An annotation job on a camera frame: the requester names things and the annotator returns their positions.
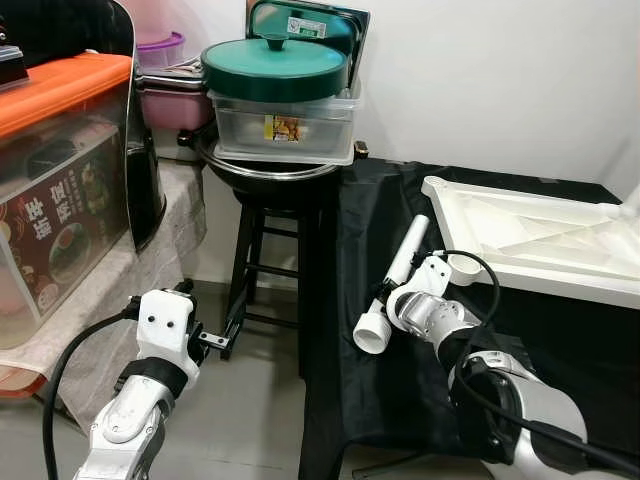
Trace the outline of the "shiny black plastic bag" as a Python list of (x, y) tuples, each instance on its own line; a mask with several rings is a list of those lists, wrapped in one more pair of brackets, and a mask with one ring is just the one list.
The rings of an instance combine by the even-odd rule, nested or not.
[[(22, 51), (28, 74), (91, 50), (133, 58), (137, 46), (134, 13), (123, 0), (0, 0), (0, 49)], [(166, 205), (157, 184), (154, 133), (145, 124), (136, 82), (125, 110), (125, 151), (140, 147), (148, 160), (147, 168), (137, 157), (125, 163), (131, 236), (140, 252), (154, 241)]]

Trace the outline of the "green round pot lid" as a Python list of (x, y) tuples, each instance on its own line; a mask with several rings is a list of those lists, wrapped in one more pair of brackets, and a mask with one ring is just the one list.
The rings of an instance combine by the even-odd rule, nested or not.
[(253, 102), (307, 102), (348, 84), (343, 52), (285, 36), (242, 38), (206, 47), (204, 83), (214, 93)]

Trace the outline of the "patterned cloth covered bench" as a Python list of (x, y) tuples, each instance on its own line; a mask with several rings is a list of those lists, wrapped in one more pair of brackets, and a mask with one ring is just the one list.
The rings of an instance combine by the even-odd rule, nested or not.
[[(206, 232), (201, 170), (163, 161), (159, 184), (166, 207), (150, 242), (137, 250), (131, 234), (124, 234), (26, 343), (0, 349), (0, 398), (31, 392), (37, 378), (50, 374), (68, 340), (122, 310), (132, 296), (168, 288), (183, 279), (182, 259), (196, 250)], [(81, 398), (110, 390), (120, 369), (134, 357), (131, 325), (116, 323), (102, 329), (73, 353), (60, 393)]]

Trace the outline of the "brown printed carton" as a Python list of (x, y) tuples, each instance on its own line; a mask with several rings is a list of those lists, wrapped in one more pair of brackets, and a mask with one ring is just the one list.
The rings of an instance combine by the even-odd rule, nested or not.
[(0, 174), (0, 343), (22, 343), (128, 232), (122, 136), (87, 125)]

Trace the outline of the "clear plastic food container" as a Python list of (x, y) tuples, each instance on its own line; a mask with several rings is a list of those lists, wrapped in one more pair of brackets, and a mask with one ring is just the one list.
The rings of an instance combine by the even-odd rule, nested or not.
[(218, 128), (215, 154), (256, 163), (349, 165), (364, 100), (344, 90), (306, 102), (255, 102), (209, 92)]

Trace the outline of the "white plastic table top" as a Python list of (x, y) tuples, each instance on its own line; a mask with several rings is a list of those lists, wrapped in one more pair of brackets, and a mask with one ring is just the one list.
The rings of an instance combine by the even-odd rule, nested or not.
[(640, 307), (637, 207), (429, 177), (444, 246), (481, 257), (504, 288)]

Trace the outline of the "mauve plastic box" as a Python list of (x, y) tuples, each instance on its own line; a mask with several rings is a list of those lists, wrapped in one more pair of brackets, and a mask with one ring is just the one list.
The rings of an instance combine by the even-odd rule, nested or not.
[(201, 79), (142, 76), (138, 87), (148, 127), (197, 131), (214, 119), (211, 99)]

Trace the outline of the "clear bin with orange lid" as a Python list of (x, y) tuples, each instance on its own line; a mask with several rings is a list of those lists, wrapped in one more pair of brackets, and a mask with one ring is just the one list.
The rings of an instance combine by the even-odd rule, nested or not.
[[(97, 124), (118, 128), (125, 168), (125, 108), (132, 73), (128, 56), (83, 52), (37, 67), (27, 73), (26, 83), (0, 92), (0, 174), (17, 164), (14, 157), (20, 152)], [(0, 349), (20, 346), (32, 335), (22, 343), (0, 343)]]

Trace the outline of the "pink purple container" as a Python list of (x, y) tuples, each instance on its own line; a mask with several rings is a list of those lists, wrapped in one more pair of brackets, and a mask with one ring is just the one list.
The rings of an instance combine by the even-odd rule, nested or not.
[(134, 59), (142, 68), (161, 69), (196, 59), (193, 33), (184, 26), (180, 0), (122, 0), (131, 15)]

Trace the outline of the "black wooden stool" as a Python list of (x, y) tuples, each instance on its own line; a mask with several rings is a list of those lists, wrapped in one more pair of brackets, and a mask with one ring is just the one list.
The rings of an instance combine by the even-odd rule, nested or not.
[[(306, 379), (308, 371), (312, 370), (312, 340), (320, 333), (319, 317), (323, 315), (326, 302), (326, 278), (332, 273), (329, 253), (332, 252), (333, 239), (330, 238), (329, 225), (332, 224), (337, 202), (333, 198), (300, 195), (237, 193), (236, 198), (239, 201), (239, 225), (227, 305), (238, 294), (246, 294), (244, 324), (264, 323), (294, 330), (298, 376)], [(264, 237), (268, 234), (296, 241), (296, 268), (279, 268), (262, 261)], [(296, 280), (297, 298), (292, 320), (250, 312), (262, 274)]]

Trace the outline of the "dark green tray with label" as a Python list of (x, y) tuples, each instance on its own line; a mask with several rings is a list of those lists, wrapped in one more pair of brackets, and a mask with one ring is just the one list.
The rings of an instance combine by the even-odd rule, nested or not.
[(358, 90), (358, 68), (371, 15), (364, 10), (316, 3), (314, 0), (255, 0), (247, 6), (247, 38), (285, 36), (335, 49), (349, 60), (348, 87)]

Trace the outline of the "black tablecloth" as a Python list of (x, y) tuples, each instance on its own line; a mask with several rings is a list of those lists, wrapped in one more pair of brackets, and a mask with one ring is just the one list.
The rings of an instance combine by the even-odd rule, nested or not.
[[(335, 204), (308, 261), (300, 364), (306, 384), (300, 480), (337, 479), (352, 445), (465, 454), (447, 374), (433, 348), (398, 334), (387, 351), (353, 344), (358, 316), (384, 278), (413, 216), (431, 214), (428, 177), (612, 204), (599, 184), (424, 163), (362, 159), (340, 169)], [(580, 407), (594, 447), (637, 462), (640, 454), (639, 311), (500, 288), (498, 332), (521, 339), (532, 370)]]

